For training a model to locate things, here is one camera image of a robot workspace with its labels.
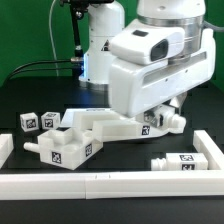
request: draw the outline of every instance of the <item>white block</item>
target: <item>white block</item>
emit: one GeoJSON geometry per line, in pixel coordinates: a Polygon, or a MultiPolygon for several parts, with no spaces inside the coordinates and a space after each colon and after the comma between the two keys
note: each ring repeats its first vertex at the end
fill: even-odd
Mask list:
{"type": "Polygon", "coordinates": [[[61,123],[60,113],[46,112],[41,116],[41,122],[43,129],[57,129],[61,123]]]}
{"type": "Polygon", "coordinates": [[[21,127],[25,132],[39,129],[38,117],[35,113],[20,115],[21,127]]]}
{"type": "Polygon", "coordinates": [[[40,153],[42,162],[74,170],[103,144],[93,139],[92,131],[80,131],[75,128],[64,132],[49,130],[38,136],[38,145],[25,143],[26,150],[40,153]]]}
{"type": "Polygon", "coordinates": [[[73,127],[80,130],[92,130],[94,121],[120,120],[120,115],[112,110],[76,111],[73,116],[73,127]]]}
{"type": "Polygon", "coordinates": [[[13,150],[13,139],[11,134],[0,135],[0,168],[3,166],[13,150]]]}
{"type": "Polygon", "coordinates": [[[206,131],[194,132],[193,145],[198,152],[205,155],[210,170],[224,170],[224,154],[206,131]]]}
{"type": "Polygon", "coordinates": [[[133,120],[93,122],[93,136],[100,142],[136,139],[140,138],[143,132],[143,124],[133,120]]]}
{"type": "Polygon", "coordinates": [[[61,128],[75,128],[76,124],[73,122],[74,114],[76,112],[85,112],[85,111],[112,111],[110,108],[88,108],[88,109],[67,109],[62,118],[60,127],[61,128]]]}

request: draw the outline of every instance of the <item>green wall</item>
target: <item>green wall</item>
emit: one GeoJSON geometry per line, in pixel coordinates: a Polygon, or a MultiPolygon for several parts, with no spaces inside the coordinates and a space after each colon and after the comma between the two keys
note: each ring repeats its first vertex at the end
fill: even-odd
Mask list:
{"type": "MultiPolygon", "coordinates": [[[[5,77],[19,65],[36,60],[53,59],[48,14],[53,0],[1,0],[0,5],[0,85],[5,77]]],[[[136,17],[137,0],[119,0],[126,11],[126,24],[136,17]]],[[[207,0],[206,19],[224,26],[223,0],[207,0]]],[[[80,22],[81,40],[88,49],[88,18],[80,22]]],[[[53,34],[59,59],[73,56],[73,36],[68,5],[56,6],[53,14],[53,34]]],[[[224,33],[215,34],[217,42],[214,83],[224,90],[224,33]]],[[[55,75],[55,72],[29,75],[55,75]]],[[[70,75],[70,71],[60,72],[70,75]]]]}

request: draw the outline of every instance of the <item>cube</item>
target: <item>cube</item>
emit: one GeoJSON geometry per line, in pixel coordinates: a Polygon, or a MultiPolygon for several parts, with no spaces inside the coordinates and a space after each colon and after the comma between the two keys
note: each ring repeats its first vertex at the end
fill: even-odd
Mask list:
{"type": "Polygon", "coordinates": [[[39,129],[38,117],[35,113],[20,115],[21,127],[25,132],[39,129]]]}
{"type": "Polygon", "coordinates": [[[57,129],[61,123],[60,113],[47,112],[41,116],[41,121],[43,129],[57,129]]]}

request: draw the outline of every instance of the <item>printed label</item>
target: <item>printed label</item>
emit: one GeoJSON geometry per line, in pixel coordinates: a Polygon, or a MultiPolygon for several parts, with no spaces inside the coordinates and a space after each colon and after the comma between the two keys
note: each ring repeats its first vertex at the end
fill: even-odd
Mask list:
{"type": "Polygon", "coordinates": [[[86,157],[92,154],[92,144],[86,146],[86,157]]]}
{"type": "Polygon", "coordinates": [[[109,50],[109,40],[107,40],[107,42],[104,44],[104,46],[103,46],[103,48],[102,48],[102,50],[101,51],[110,51],[109,50]]]}
{"type": "Polygon", "coordinates": [[[54,123],[52,119],[45,119],[44,120],[44,125],[46,128],[53,128],[54,127],[54,123]]]}
{"type": "Polygon", "coordinates": [[[182,161],[194,161],[194,158],[192,155],[180,155],[180,159],[182,161]]]}
{"type": "Polygon", "coordinates": [[[195,170],[194,164],[182,164],[182,170],[195,170]]]}
{"type": "Polygon", "coordinates": [[[46,117],[55,117],[57,114],[54,114],[54,113],[49,113],[46,115],[46,117]]]}
{"type": "Polygon", "coordinates": [[[144,125],[142,128],[142,135],[149,135],[150,126],[144,125]]]}
{"type": "Polygon", "coordinates": [[[57,152],[52,152],[52,162],[61,164],[61,154],[57,152]]]}
{"type": "Polygon", "coordinates": [[[35,128],[36,127],[36,121],[35,121],[35,119],[27,120],[26,121],[26,127],[27,127],[27,129],[35,128]]]}

